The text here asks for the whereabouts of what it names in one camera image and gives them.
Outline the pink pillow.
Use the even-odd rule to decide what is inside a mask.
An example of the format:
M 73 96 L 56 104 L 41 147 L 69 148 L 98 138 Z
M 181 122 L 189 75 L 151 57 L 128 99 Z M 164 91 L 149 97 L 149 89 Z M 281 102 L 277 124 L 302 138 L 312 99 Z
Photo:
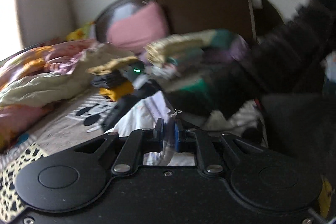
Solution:
M 118 49 L 140 54 L 147 44 L 168 35 L 163 9 L 157 2 L 149 2 L 132 16 L 112 24 L 106 32 L 106 41 Z

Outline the white floral garment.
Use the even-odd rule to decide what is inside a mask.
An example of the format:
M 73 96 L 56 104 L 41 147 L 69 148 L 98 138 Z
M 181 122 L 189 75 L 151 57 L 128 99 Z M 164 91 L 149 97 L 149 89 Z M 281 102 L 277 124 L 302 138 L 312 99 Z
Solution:
M 104 132 L 117 132 L 120 137 L 129 136 L 137 129 L 154 128 L 157 119 L 162 118 L 168 122 L 172 115 L 179 112 L 164 98 L 163 92 L 156 92 L 154 95 L 141 99 L 137 102 L 114 127 Z M 190 121 L 192 126 L 199 126 L 208 131 L 229 131 L 241 136 L 248 128 L 256 128 L 261 121 L 261 113 L 257 110 L 255 102 L 248 101 L 230 119 L 226 120 L 219 111 L 213 111 L 208 118 L 192 117 L 189 114 L 181 113 L 184 121 Z M 144 165 L 160 166 L 193 166 L 195 159 L 192 153 L 178 153 L 174 148 L 174 137 L 165 136 L 162 152 L 150 152 L 144 155 Z

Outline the dark wooden headboard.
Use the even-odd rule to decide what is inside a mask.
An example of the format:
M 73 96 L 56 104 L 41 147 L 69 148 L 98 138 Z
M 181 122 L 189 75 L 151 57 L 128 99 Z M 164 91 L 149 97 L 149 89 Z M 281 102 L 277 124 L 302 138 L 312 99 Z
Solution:
M 171 34 L 225 28 L 241 35 L 252 46 L 283 24 L 268 0 L 116 0 L 96 18 L 96 37 L 106 41 L 108 28 L 131 16 L 150 1 L 163 8 Z

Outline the black striped folded garment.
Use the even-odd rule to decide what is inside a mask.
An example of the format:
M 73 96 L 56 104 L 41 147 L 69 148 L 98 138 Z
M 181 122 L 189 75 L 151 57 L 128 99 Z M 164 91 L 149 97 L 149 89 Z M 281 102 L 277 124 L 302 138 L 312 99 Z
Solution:
M 127 79 L 119 72 L 112 72 L 109 74 L 95 76 L 91 84 L 96 88 L 112 89 L 123 84 Z

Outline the Mickey Mouse bed blanket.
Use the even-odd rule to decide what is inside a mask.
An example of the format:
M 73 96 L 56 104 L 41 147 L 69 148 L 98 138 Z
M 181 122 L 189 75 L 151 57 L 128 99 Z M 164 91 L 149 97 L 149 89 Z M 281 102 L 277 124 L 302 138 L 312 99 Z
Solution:
M 63 101 L 1 155 L 1 223 L 9 223 L 25 207 L 14 189 L 18 172 L 31 162 L 103 134 L 101 124 L 116 104 L 96 90 L 85 91 Z

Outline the teal pink folded clothes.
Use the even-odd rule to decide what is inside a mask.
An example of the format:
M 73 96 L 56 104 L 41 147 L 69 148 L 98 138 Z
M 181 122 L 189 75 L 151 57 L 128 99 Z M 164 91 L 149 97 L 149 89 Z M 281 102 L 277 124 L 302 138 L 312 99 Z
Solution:
M 207 72 L 227 67 L 232 61 L 241 60 L 248 52 L 248 43 L 236 33 L 226 29 L 216 31 L 210 45 L 176 53 L 161 66 L 149 63 L 146 72 L 166 91 L 173 91 L 197 82 Z

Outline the yellow plush toy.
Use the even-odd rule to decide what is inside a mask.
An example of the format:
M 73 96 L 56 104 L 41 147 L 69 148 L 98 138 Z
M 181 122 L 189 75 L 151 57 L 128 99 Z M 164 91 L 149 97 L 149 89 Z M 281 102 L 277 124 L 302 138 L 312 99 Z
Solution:
M 93 39 L 95 37 L 95 22 L 88 22 L 84 26 L 72 31 L 66 36 L 66 41 Z

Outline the floral pink yellow quilt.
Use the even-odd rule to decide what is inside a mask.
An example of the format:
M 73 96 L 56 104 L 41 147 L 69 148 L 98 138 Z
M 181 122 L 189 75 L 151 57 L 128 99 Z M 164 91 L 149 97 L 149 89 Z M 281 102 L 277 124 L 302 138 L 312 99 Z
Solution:
M 88 69 L 132 52 L 93 39 L 37 47 L 1 67 L 1 150 L 52 111 L 52 104 L 84 91 Z

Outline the mustard folded garment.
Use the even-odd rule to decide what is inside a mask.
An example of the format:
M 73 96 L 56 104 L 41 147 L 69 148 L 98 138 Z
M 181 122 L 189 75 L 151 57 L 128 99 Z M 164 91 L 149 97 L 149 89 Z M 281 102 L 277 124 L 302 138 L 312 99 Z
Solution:
M 118 101 L 121 97 L 131 94 L 134 91 L 134 87 L 130 81 L 125 81 L 115 88 L 100 88 L 99 94 L 111 101 Z

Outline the pale yellow folded clothes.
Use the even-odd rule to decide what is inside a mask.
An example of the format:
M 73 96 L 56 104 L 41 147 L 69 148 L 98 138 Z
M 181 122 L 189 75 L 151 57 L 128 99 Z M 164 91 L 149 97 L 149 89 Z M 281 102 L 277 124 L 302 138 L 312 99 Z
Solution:
M 156 40 L 144 47 L 146 58 L 152 65 L 161 67 L 168 57 L 176 53 L 209 46 L 215 34 L 215 30 L 205 30 L 182 35 L 174 34 Z

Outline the yellow folded garment top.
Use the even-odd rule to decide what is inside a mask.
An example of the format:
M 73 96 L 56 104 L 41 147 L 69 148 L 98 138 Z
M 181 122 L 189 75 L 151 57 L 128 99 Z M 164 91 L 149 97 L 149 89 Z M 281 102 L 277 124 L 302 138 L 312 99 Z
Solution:
M 139 59 L 136 56 L 127 56 L 117 59 L 112 59 L 103 65 L 92 67 L 86 70 L 87 73 L 95 76 L 103 76 L 124 68 L 130 64 L 138 62 Z

